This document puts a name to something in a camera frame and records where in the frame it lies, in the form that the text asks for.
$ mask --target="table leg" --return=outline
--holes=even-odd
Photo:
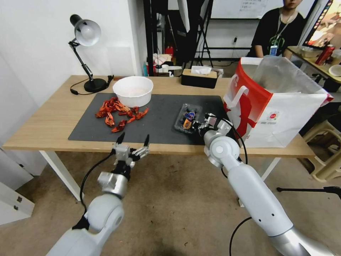
[[[264,170],[264,173],[262,175],[262,180],[264,181],[269,174],[272,172],[272,170],[275,168],[275,166],[278,164],[281,158],[267,158],[262,164],[261,170]],[[240,207],[244,207],[243,202],[238,199],[238,203]]]
[[[59,159],[56,152],[54,151],[43,151],[40,150],[40,153],[42,156],[46,159],[46,161],[49,163],[51,168],[57,173],[59,178],[64,182],[64,184],[67,186],[67,188],[71,191],[71,193],[74,195],[74,197],[80,201],[79,192],[80,188],[76,181],[73,179],[69,171],[66,169],[63,162]]]
[[[307,63],[303,62],[301,67],[299,68],[300,70],[304,71],[306,69],[306,67],[308,66]]]

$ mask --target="light stand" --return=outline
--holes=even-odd
[[[93,78],[92,71],[90,68],[82,61],[81,57],[76,51],[76,47],[79,45],[92,46],[98,42],[101,36],[101,29],[97,23],[91,20],[83,20],[80,16],[73,14],[70,17],[70,22],[75,27],[76,38],[69,42],[70,47],[77,56],[79,62],[82,65],[85,73],[89,77],[89,81],[84,84],[84,89],[87,92],[99,92],[108,87],[105,80],[100,78]]]
[[[277,188],[278,192],[282,191],[298,191],[298,192],[325,192],[332,193],[339,196],[341,199],[341,188],[340,187],[323,187],[323,188]]]

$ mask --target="wooden table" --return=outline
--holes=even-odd
[[[3,145],[12,150],[38,150],[47,162],[63,180],[65,185],[80,200],[80,188],[72,178],[55,151],[110,152],[112,142],[89,142],[68,140],[69,135],[91,103],[95,94],[74,95],[70,86],[86,79],[86,76],[71,76],[36,113]],[[153,94],[172,95],[219,95],[227,91],[229,78],[219,78],[215,89],[183,86],[180,78],[150,77],[154,83]],[[103,92],[112,92],[112,84]],[[74,87],[79,93],[83,83]],[[139,148],[140,143],[128,143]],[[204,147],[200,145],[150,144],[152,154],[203,154]],[[281,157],[308,158],[314,156],[303,138],[297,135],[286,148],[248,148],[248,156],[264,156],[272,158],[264,164],[265,179]]]
[[[325,64],[325,65],[315,64],[315,61],[317,60],[318,57],[304,58],[301,54],[301,50],[300,50],[299,46],[289,46],[288,50],[291,51],[294,55],[296,55],[297,57],[299,57],[300,59],[302,59],[304,61],[304,63],[301,66],[302,70],[304,70],[306,68],[307,64],[309,64],[313,68],[320,71],[324,77],[330,78],[337,83],[341,83],[341,76],[333,76],[328,72],[328,69],[331,67],[330,64]]]

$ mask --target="whiteboard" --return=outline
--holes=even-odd
[[[314,0],[303,0],[296,10],[305,18]],[[282,7],[283,0],[214,0],[211,18],[262,18],[275,8]]]

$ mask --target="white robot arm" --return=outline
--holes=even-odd
[[[209,114],[205,123],[197,128],[204,137],[204,151],[209,161],[218,168],[226,168],[237,196],[274,247],[284,256],[335,256],[327,247],[295,229],[258,173],[250,165],[238,161],[239,146],[234,139],[226,137],[231,126],[227,120],[217,120]]]
[[[203,124],[197,121],[193,124],[204,138],[205,154],[216,167],[226,168],[231,186],[274,247],[284,256],[336,256],[321,243],[295,229],[258,173],[238,160],[239,146],[226,136],[231,124],[212,116],[209,114]],[[126,193],[130,168],[149,153],[149,137],[142,148],[133,150],[121,144],[123,136],[113,147],[116,168],[111,173],[102,172],[98,178],[105,194],[91,202],[79,223],[58,240],[48,256],[99,256],[107,238],[121,223],[124,216],[121,200]],[[97,233],[90,233],[89,226]]]
[[[104,194],[92,200],[78,224],[63,234],[48,256],[99,256],[109,235],[122,222],[124,211],[121,200],[127,191],[130,169],[149,153],[149,135],[144,146],[137,150],[121,144],[123,138],[124,133],[113,146],[115,169],[101,172],[98,177]],[[89,232],[89,227],[97,233]]]

